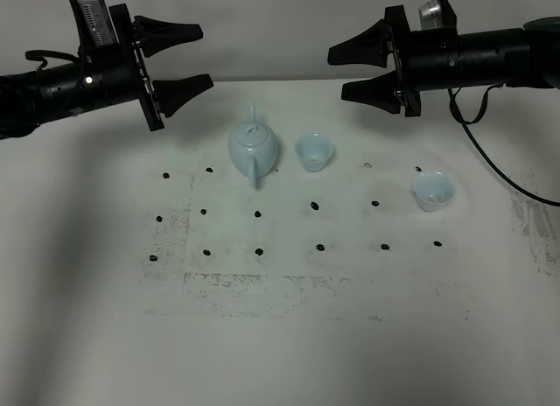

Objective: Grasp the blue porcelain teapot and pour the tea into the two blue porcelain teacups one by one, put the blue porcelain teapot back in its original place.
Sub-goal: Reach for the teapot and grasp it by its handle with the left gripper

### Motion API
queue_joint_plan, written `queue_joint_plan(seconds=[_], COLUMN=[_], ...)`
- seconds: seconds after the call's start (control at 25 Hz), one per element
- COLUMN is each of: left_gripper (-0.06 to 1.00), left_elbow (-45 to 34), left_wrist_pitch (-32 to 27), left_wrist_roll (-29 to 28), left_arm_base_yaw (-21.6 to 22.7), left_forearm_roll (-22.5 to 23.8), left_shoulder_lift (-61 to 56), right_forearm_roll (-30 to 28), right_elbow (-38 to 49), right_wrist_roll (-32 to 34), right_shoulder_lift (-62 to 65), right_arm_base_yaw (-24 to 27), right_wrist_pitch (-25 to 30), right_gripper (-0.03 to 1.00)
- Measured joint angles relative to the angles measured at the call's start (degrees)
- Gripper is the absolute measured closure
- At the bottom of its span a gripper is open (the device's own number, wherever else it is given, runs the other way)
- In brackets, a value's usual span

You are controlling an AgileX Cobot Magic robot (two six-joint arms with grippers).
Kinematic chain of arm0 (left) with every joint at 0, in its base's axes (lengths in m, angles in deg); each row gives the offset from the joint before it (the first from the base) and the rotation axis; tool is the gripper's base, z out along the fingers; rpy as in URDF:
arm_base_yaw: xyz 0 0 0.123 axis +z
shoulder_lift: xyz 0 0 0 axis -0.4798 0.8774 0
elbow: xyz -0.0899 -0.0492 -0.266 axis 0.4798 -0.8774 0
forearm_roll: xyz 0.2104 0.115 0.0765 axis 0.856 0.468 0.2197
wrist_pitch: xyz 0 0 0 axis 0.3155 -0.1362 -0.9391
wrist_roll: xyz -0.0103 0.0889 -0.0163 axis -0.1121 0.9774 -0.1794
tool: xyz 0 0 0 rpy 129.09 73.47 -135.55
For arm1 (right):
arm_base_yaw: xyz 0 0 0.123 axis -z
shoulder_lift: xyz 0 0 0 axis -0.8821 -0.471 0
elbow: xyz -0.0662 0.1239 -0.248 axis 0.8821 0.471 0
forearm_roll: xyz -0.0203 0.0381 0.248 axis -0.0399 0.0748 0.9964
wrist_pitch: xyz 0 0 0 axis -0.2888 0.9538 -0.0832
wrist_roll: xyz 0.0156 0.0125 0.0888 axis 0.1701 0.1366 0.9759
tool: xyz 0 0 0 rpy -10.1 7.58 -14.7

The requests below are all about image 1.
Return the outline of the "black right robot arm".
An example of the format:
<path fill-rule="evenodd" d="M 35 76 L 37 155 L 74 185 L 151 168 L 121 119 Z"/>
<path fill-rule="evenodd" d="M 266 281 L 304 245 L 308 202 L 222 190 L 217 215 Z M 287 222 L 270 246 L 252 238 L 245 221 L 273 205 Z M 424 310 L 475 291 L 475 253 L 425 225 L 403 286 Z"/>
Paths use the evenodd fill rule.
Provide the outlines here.
<path fill-rule="evenodd" d="M 511 88 L 558 88 L 559 19 L 546 17 L 521 28 L 460 34 L 453 9 L 442 5 L 440 27 L 413 31 L 402 6 L 363 33 L 328 52 L 331 66 L 371 65 L 395 70 L 348 82 L 341 98 L 391 114 L 420 116 L 423 91 L 503 84 Z"/>

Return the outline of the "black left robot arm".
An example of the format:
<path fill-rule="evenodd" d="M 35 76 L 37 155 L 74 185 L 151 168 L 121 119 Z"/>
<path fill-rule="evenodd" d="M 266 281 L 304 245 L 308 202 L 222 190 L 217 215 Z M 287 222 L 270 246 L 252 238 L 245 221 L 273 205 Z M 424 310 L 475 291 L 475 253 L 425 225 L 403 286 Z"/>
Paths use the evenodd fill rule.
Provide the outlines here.
<path fill-rule="evenodd" d="M 213 87 L 207 73 L 152 80 L 144 63 L 163 50 L 202 39 L 199 25 L 132 17 L 123 3 L 110 6 L 108 14 L 115 43 L 88 43 L 85 18 L 76 15 L 80 47 L 72 61 L 2 77 L 3 139 L 26 137 L 42 124 L 131 101 L 140 103 L 150 130 L 161 130 L 166 118 Z"/>

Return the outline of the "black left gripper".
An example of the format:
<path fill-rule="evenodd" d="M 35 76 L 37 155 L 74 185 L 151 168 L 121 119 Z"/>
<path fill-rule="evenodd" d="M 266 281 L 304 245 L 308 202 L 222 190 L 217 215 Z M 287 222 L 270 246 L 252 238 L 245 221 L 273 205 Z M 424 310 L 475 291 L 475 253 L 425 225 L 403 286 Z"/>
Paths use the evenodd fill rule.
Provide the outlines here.
<path fill-rule="evenodd" d="M 203 73 L 182 80 L 154 80 L 152 86 L 137 39 L 143 55 L 149 58 L 171 47 L 203 39 L 203 31 L 199 24 L 168 23 L 143 16 L 135 16 L 133 25 L 124 3 L 112 5 L 108 10 L 148 127 L 150 131 L 162 130 L 165 126 L 160 114 L 172 117 L 190 100 L 212 88 L 214 82 L 208 73 Z"/>

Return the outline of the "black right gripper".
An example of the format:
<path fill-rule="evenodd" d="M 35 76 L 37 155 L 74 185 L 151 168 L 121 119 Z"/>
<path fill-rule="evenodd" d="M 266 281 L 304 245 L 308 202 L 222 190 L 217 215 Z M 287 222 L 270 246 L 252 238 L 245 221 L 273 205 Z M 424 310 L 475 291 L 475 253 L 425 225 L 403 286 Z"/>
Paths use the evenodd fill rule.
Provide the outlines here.
<path fill-rule="evenodd" d="M 395 71 L 370 80 L 345 83 L 341 99 L 399 114 L 401 106 L 406 117 L 420 116 L 420 94 L 412 89 L 409 56 L 410 27 L 402 5 L 385 9 L 380 20 L 363 33 L 329 49 L 327 63 L 331 66 L 387 66 L 387 41 L 395 62 Z"/>

